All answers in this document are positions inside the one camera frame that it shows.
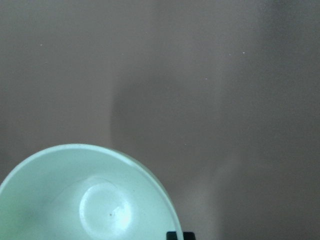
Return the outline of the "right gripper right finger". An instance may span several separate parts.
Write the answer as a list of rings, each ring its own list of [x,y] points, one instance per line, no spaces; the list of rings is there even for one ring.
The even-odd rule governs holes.
[[[184,240],[196,240],[196,235],[194,232],[184,231],[183,232],[183,239]]]

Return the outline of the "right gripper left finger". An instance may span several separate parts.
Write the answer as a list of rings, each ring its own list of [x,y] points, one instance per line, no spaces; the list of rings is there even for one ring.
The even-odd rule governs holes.
[[[178,240],[178,235],[176,231],[168,231],[166,233],[166,240]]]

